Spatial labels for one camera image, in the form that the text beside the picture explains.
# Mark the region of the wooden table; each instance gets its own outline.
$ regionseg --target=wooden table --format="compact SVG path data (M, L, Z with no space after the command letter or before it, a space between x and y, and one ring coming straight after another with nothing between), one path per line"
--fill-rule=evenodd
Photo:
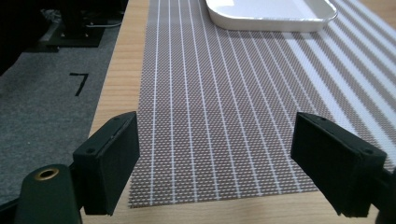
M395 0L361 0L396 29ZM108 119L137 110L145 47L149 0L130 0L108 68L91 133ZM84 223L374 223L377 210L368 218L335 214L320 192L285 194L210 203L186 203L129 209L126 185L113 217L85 216Z

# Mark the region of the white tray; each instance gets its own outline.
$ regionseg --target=white tray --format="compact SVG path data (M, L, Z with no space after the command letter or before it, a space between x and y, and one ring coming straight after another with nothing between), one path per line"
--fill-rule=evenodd
M210 18L228 30L316 32L337 16L328 0L206 0Z

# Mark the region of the placemat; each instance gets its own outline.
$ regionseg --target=placemat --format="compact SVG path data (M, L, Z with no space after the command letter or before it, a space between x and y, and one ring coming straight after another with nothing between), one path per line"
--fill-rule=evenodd
M150 0L131 207L317 190L290 159L296 112L396 164L396 32L358 1L311 34L215 26L204 0Z

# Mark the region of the gray placemat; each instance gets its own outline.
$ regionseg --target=gray placemat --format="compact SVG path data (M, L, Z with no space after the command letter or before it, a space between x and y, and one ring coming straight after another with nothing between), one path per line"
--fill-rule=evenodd
M295 114L396 163L396 32L358 1L312 34L215 26L203 0L151 0L132 207L316 190L290 159Z

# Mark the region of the white stripe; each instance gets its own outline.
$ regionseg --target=white stripe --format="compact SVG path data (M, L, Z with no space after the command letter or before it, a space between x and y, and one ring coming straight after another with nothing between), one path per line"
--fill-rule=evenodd
M283 59L285 60L285 62L288 64L289 69L291 70L291 72L293 73L294 77L295 77L295 81L297 82L297 84L300 87L300 90L303 92L306 100L308 101L308 103L311 105L312 110L314 111L315 114L318 113L317 109L315 108L314 103L312 103L311 97L309 97L309 94L306 92L305 87L303 86L303 84L301 83L301 80L297 77L297 74L294 70L294 67L290 64L290 60L289 57L285 54L285 51L280 47L279 45L279 41L276 39L276 37L274 36L273 33L271 33L272 38L275 40L276 46L278 48L278 50L280 51L280 53L283 56Z
M353 18L356 18L356 21L363 21L363 18L361 18L357 13L355 13L352 8L348 7L346 4L343 3L343 1L338 1L337 2L341 7L347 11L347 13L352 16ZM341 23L343 23L351 32L352 34L360 34L361 32L355 27L355 24L347 19L347 17L343 17L340 15L337 20L339 20ZM392 43L389 43L384 36L378 33L375 29L373 29L367 22L361 22L359 23L370 35L372 35L375 39L378 40L379 44L381 44L385 49L388 49L393 56L396 56L396 48ZM380 61L384 62L384 65L387 65L388 63L392 64L393 66L390 67L390 71L395 71L394 65L395 62L392 61L392 59L389 59L386 55L384 55L381 51L377 50L376 46L365 36L365 35L359 35L358 39L364 44L364 46L367 47L367 49L372 50L372 53L377 57L380 58Z
M202 18L201 5L198 4L198 7L200 8L200 13L201 13L201 18ZM190 10L190 15L191 15L190 0L189 0L189 10ZM211 141L211 136L210 136L210 131L209 131L209 122L207 119L204 85L202 83L201 66L200 66L200 62L199 62L199 58L198 58L198 49L197 49L197 45L196 45L196 41L195 41L194 23L192 21L192 15L190 16L190 18L191 18L191 25L192 25L192 39L194 41L194 48L195 48L195 59L197 62L198 78L199 78L199 84L200 84L201 96L202 96L202 105L204 108L207 143L209 144L210 161L211 161L211 165L212 165L213 184L215 187L216 199L219 200L220 196L219 196L219 188L218 188L218 178L216 176L215 157L213 154L212 141Z
M157 18L157 39L155 46L155 70L154 70L154 102L152 110L152 134L151 134L151 177L150 177L150 191L149 191L149 204L152 205L154 196L154 155L155 155L155 112L157 104L157 75L158 75L158 35L160 26L160 6L161 1L158 1L158 18Z
M174 145L174 121L173 121L173 74L172 74L172 38L171 38L171 2L168 0L169 8L169 104L171 119L171 170L172 170L172 203L176 203L176 186L175 186L175 145Z
M396 99L396 89L394 84L392 83L391 80L389 80L387 78L387 76L385 76L383 74L383 72L381 72L378 67L355 45L355 43L349 39L349 37L337 26L334 25L332 26L332 29L334 30L334 32L337 34L338 38L342 39L343 42L348 46L348 48L350 50L352 50L354 52L355 55L359 55L359 60L361 61L361 63L364 65L364 68L367 69L368 71L370 71L374 76L374 78L382 84L382 86L387 90L388 93L390 93L390 95L392 96L393 99ZM339 47L333 42L333 40L331 38L326 38L326 35L323 34L322 32L319 32L319 35L322 36L323 39L326 39L326 44L330 47L330 49L333 49L333 47L337 48L338 52L342 52L344 54L344 52L342 50L339 49ZM374 49L376 49L376 47L372 47L370 48L370 51L373 51ZM358 68L356 68L355 64L353 64L354 70L359 70Z
M367 15L367 18L369 18L375 25L381 28L384 31L384 33L387 33L389 36L396 36L396 30L393 29L393 27L387 24L384 20L382 20L379 16L377 16L373 11L367 8L364 4L362 4L361 1L359 0L349 0L349 1L353 1L353 5L355 5L360 12ZM340 4L342 7L347 7L346 11L348 12L348 14L356 18L357 21L364 21L362 17L357 15L352 10L352 8L345 5L343 1L337 1L337 3ZM388 40L384 38L384 36L378 34L377 31L373 27L371 27L369 23L361 22L360 25L363 26L370 34L373 34L379 42L392 46L392 44L389 43Z
M268 46L268 43L267 43L266 41L262 41L262 42L264 43L265 47L268 49L267 53L270 54L271 59L273 60L275 66L276 66L276 70L278 71L278 75L281 76L281 78L282 78L282 80L283 80L283 83L285 84L286 89L288 90L291 99L293 100L294 104L295 104L296 107L297 107L297 110L298 110L298 111L301 111L300 104L298 103L298 101L297 101L296 98L294 97L294 92L291 90L291 87L290 87L289 82L285 79L285 75L283 74L283 71L282 71L282 69L280 68L279 63L277 62L277 59L276 59L274 53L271 51L271 48Z
M178 13L180 22L180 37L181 37L181 51L183 56L183 73L184 73L184 87L186 90L186 106L187 106L187 121L189 124L189 138L190 138L190 154L191 154L191 171L192 171L192 190L194 193L194 201L198 202L197 185L195 179L195 165L194 165L194 146L192 143L192 127L191 127L191 115L190 115L190 98L189 98L189 87L187 83L187 69L186 69L186 57L184 54L184 41L183 41L183 23L181 22L181 8L180 0L178 0Z
M214 80L214 83L215 83L216 95L217 95L218 102L219 102L219 110L220 110L220 114L221 114L221 121L222 121L222 124L223 124L224 135L225 135L226 142L227 142L226 145L227 145L227 149L228 149L229 156L230 156L231 168L233 170L233 181L235 183L235 191L236 191L237 197L240 198L241 197L241 192L239 190L238 177L236 176L235 166L233 164L233 151L232 151L232 148L231 148L231 143L230 143L230 139L229 139L229 135L228 135L228 131L227 131L227 123L226 123L225 118L224 118L224 112L223 112L221 98L220 98L220 94L219 94L219 86L218 86L218 82L216 80L216 73L215 73L215 68L214 68L214 65L213 65L212 54L211 54L210 48L209 48L209 42L207 40L207 33L206 33L205 23L204 23L204 19L203 19L203 15L202 15L202 10L200 11L200 13L201 13L201 21L203 22L203 26L204 26L206 49L207 49L207 53L209 55L210 67L211 67L211 70L212 70L212 77L213 77L213 80Z
M320 98L322 98L323 102L325 102L325 105L327 106L328 110L332 114L332 117L334 118L334 122L342 126L344 129L350 131L351 133L356 133L355 128L353 127L352 123L350 123L347 115L344 113L344 110L332 96L331 91L326 86L313 64L306 57L304 51L300 48L293 35L290 33L284 33L283 36L285 37L286 42L289 44L290 48L294 52L296 59L300 62L300 65L305 70L305 74L311 81L312 85L315 87L317 93L320 95Z
M324 52L320 49L317 43L315 43L315 40L306 39L305 42L312 49L312 51L315 53L317 58L320 58L324 62L330 61L330 59L327 58L326 54L324 54ZM349 101L349 103L352 105L352 107L355 109L356 113L358 114L360 119L364 122L364 125L367 127L368 131L372 134L374 139L381 146L381 149L386 151L388 154L391 153L392 150L396 148L396 146L393 145L388 135L384 132L381 126L376 122L373 115L367 110L367 108L361 102L361 99L359 99L359 97L355 94L355 92L352 89L350 89L347 82L339 74L339 72L332 63L326 63L324 64L324 67L326 68L329 74L332 74L332 79L334 80L338 88L341 90L343 95L346 97L346 99ZM394 156L390 156L389 154L389 158L393 162L393 164L396 164L396 158Z
M354 54L362 56L362 53L353 48L352 43L349 43L349 39L347 36L343 36L343 33L337 29L334 30L337 33L337 36L343 39L346 43L348 43L348 47L354 52ZM318 33L323 39L326 38L326 35L323 33ZM337 55L338 59L343 63L346 70L349 74L359 83L361 88L367 93L367 96L371 99L371 101L376 105L376 107L381 110L384 117L387 118L387 122L396 127L396 113L392 107L384 100L384 98L378 93L375 87L367 80L367 78L361 74L361 71L355 66L355 64L349 60L349 58L345 55L345 53L335 44L331 38L327 38L325 41L326 45L332 52ZM376 77L382 77L380 71L373 71L372 74L375 74ZM389 94L396 95L396 88L392 85L392 89Z
M250 92L248 92L248 86L246 84L245 79L243 78L244 75L242 74L241 66L240 66L240 64L238 62L238 58L236 57L235 49L233 48L233 41L231 40L230 34L228 33L228 31L227 31L227 36L228 36L228 40L230 41L231 48L233 50L233 56L235 58L236 65L238 66L238 70L240 72L242 81L244 83L245 90L247 91L247 98L249 99L250 106L251 106L254 118L255 118L255 120L257 120L256 109L254 108L254 105L252 103L252 100L251 100L251 97L250 97ZM247 157L248 157L249 164L250 164L250 170L251 170L251 172L253 174L253 179L254 179L254 182L256 184L257 194L259 196L262 196L262 189L261 189L261 185L259 183L259 180L257 178L256 168L254 167L254 161L253 161L253 159L251 157L250 146L248 144L248 137L246 136L246 131L245 131L245 127L244 127L244 121L242 121L241 114L240 114L240 111L239 111L239 106L238 106L238 103L236 102L236 96L235 96L235 93L233 91L233 83L231 82L231 79L230 79L230 74L229 74L228 69L227 69L227 63L225 62L220 42L219 42L219 46L220 46L220 52L221 52L222 60L223 60L223 63L224 63L225 71L226 71L226 74L227 74L228 83L230 85L231 93L233 94L233 103L235 104L236 114L238 115L238 120L239 120L239 125L241 127L242 135L244 137L245 147L246 147L246 150L247 150Z
M239 34L239 36L241 37L242 46L244 47L245 53L246 53L246 55L247 55L247 60L248 60L248 62L249 62L249 64L250 64L250 67L251 67L251 69L252 69L252 71L253 71L254 77L256 78L256 82L257 82L257 84L258 84L258 86L259 86L259 88L260 88L260 92L261 92L261 94L262 94L262 98L263 98L263 100L264 100L264 102L265 102L265 108L267 108L268 114L269 114L269 116L270 116L270 118L271 118L271 122L272 122L272 124L274 125L275 131L276 131L276 137L277 137L277 139L278 139L278 141L279 141L279 144L280 144L280 146L281 146L281 148L282 148L282 152L283 152L283 155L284 155L284 157L285 157L286 163L287 163L288 166L289 166L289 169L290 169L290 173L291 173L291 175L292 175L292 178L294 179L295 187L297 188L297 190L298 190L299 192L302 192L301 187L300 187L300 183L299 183L299 181L298 181L298 179L297 179L297 176L295 175L295 171L294 171L294 169L293 169L293 167L292 167L292 165L291 165L289 152L288 152L288 150L287 150L286 147L285 147L285 144L284 144L284 142L283 142L282 136L281 136L281 134L280 134L280 132L279 132L279 128L277 127L277 124L276 124L276 121L275 121L275 116L274 116L274 114L273 114L273 112L272 112L272 109L271 109L270 104L269 104L268 101L267 101L267 98L266 98L266 96L265 96L264 90L262 89L262 85L260 85L260 81L259 81L259 79L258 79L258 76L257 76L257 73L256 73L256 69L254 68L253 63L251 62L250 56L249 56L249 54L248 54L248 50L247 50L246 45L245 45L245 40L242 38L240 32L238 32L238 34ZM248 99L249 99L249 101L250 101L250 104L252 105L252 110L253 110L254 116L255 116L255 118L257 118L257 116L256 116L256 111L255 111L255 109L254 109L253 103L252 103L251 98L250 98L250 93L248 92L248 85L246 85L245 79L244 79L243 76L242 76L242 70L241 70L241 69L240 69L240 73L241 73L241 77L242 77L242 80L243 80L244 85L245 85L245 89L247 90ZM262 138L263 138L263 134L262 134L262 130L261 130L261 127L260 127L260 123L257 123L257 125L258 125L258 127L260 128L260 134L261 134L261 136L262 136Z

